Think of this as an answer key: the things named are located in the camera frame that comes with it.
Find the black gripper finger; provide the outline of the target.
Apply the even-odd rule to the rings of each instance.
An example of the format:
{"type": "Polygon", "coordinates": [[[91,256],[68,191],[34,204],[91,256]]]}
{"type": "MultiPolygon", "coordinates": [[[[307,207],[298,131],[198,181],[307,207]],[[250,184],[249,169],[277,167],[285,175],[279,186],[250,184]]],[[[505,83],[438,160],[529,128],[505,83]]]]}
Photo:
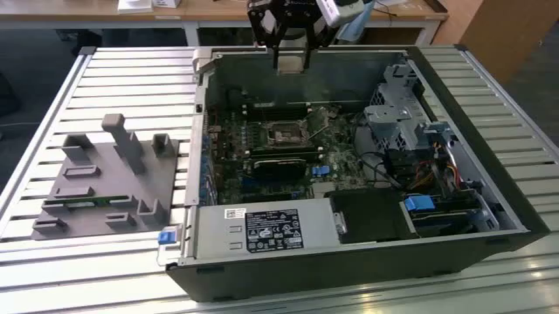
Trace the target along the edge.
{"type": "Polygon", "coordinates": [[[281,42],[287,32],[287,24],[283,22],[285,13],[278,6],[249,6],[247,16],[250,19],[255,41],[259,46],[266,46],[273,50],[273,68],[278,69],[281,42]],[[267,31],[263,21],[266,13],[275,19],[273,30],[267,31]]]}
{"type": "Polygon", "coordinates": [[[309,69],[310,67],[310,59],[311,59],[313,51],[322,47],[330,46],[339,29],[341,29],[339,26],[335,26],[335,27],[329,26],[329,24],[326,23],[326,19],[323,17],[323,13],[321,12],[321,9],[319,8],[314,9],[313,12],[310,13],[310,17],[307,19],[307,24],[305,28],[307,43],[305,46],[303,69],[309,69]]]}

